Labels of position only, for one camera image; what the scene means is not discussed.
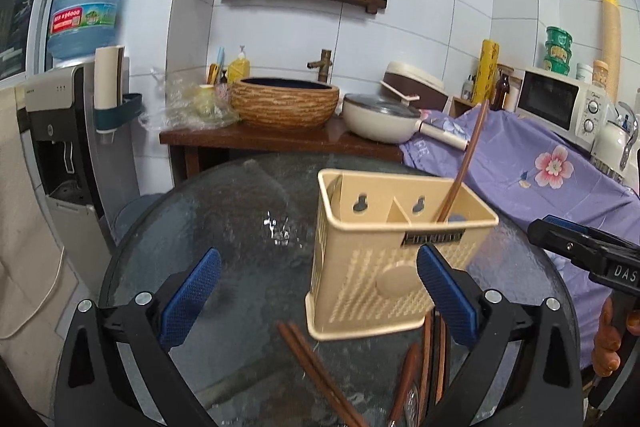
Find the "right hand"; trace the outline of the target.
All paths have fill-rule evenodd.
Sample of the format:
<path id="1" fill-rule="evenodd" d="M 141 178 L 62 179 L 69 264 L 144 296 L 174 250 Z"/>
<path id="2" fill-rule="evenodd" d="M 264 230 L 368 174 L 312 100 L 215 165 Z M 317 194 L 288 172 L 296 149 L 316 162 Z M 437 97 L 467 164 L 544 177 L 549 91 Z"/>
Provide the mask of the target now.
<path id="1" fill-rule="evenodd" d="M 611 376 L 620 367 L 620 346 L 622 335 L 612 325 L 612 299 L 605 300 L 599 319 L 597 334 L 593 338 L 591 364 L 599 377 Z"/>

